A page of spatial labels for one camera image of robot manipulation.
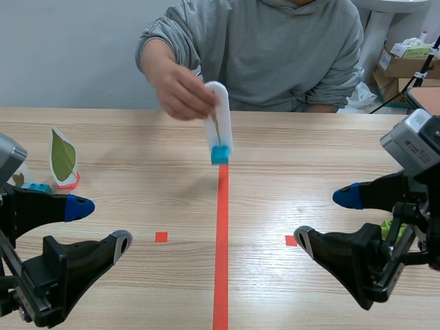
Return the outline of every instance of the white sink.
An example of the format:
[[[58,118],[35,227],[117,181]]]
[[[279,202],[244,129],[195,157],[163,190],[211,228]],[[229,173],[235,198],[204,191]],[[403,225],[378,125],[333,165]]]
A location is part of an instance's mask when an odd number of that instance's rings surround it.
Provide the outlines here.
[[[365,29],[364,42],[362,43],[359,60],[359,66],[365,69],[363,81],[369,83],[395,14],[417,12],[426,7],[429,0],[351,1],[357,7],[372,11],[370,21]]]
[[[426,5],[429,0],[352,0],[359,6],[373,12],[416,12]]]

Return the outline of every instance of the white u-shaped object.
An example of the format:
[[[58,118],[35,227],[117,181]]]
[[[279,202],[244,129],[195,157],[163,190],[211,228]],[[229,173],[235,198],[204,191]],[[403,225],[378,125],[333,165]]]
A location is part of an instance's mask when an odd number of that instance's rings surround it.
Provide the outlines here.
[[[219,134],[217,134],[217,128],[212,116],[204,120],[210,151],[212,152],[212,148],[215,146],[226,146],[229,148],[229,154],[231,155],[234,149],[234,143],[232,141],[228,90],[217,81],[207,82],[205,86],[213,91],[219,99],[219,104],[215,107],[215,117],[217,119]]]

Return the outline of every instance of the gray hoodie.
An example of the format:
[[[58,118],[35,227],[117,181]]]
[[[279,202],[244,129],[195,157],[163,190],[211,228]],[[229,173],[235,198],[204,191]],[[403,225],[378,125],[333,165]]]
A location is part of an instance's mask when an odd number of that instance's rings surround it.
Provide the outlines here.
[[[162,39],[178,64],[229,91],[231,110],[343,108],[363,69],[363,29],[350,0],[181,0],[142,34],[136,52]]]

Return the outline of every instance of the metal screw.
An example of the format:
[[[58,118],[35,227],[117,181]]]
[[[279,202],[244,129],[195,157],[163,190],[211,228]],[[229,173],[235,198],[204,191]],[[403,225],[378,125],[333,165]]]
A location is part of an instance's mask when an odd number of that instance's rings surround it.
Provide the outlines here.
[[[22,306],[19,307],[19,313],[20,313],[20,317],[21,317],[22,321],[24,321],[26,319],[26,312],[24,311]]]

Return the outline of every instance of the black robotic arm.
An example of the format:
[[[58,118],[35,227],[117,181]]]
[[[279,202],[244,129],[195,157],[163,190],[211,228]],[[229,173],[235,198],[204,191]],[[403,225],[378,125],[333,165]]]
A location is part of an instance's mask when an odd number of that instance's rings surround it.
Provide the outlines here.
[[[132,236],[116,231],[101,241],[63,245],[44,237],[43,253],[22,261],[16,240],[48,223],[90,215],[94,203],[7,184],[26,151],[0,133],[0,317],[18,310],[26,322],[52,328],[64,322],[81,296],[128,250]],[[5,275],[3,259],[11,272]]]
[[[335,192],[333,200],[345,208],[391,212],[388,236],[383,239],[380,226],[371,223],[352,234],[321,234],[307,226],[295,232],[301,248],[365,310],[388,300],[405,266],[440,270],[440,118],[418,109],[381,143],[404,170],[352,184]],[[416,237],[419,251],[410,252]]]

